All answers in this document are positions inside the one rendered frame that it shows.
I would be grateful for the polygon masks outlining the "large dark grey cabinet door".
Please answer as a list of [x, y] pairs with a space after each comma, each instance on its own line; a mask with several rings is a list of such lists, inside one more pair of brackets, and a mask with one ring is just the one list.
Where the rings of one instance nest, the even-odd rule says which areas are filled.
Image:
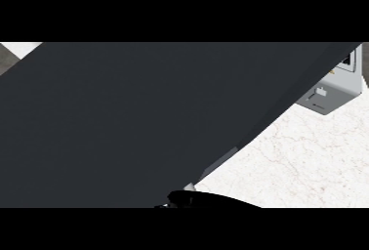
[[44, 42], [0, 76], [0, 207], [153, 207], [353, 42]]

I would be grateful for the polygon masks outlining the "pale grey appliance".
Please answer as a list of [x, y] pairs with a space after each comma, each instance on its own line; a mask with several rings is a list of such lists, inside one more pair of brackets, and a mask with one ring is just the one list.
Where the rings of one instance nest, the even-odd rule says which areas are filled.
[[361, 46], [357, 46], [296, 104], [327, 115], [361, 94], [361, 89]]

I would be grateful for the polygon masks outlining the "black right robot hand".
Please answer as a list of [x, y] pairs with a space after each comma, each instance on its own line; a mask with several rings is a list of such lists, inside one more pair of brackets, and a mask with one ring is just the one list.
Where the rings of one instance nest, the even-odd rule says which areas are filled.
[[168, 201], [156, 208], [234, 208], [245, 209], [252, 204], [232, 197], [190, 190], [175, 190], [167, 196]]

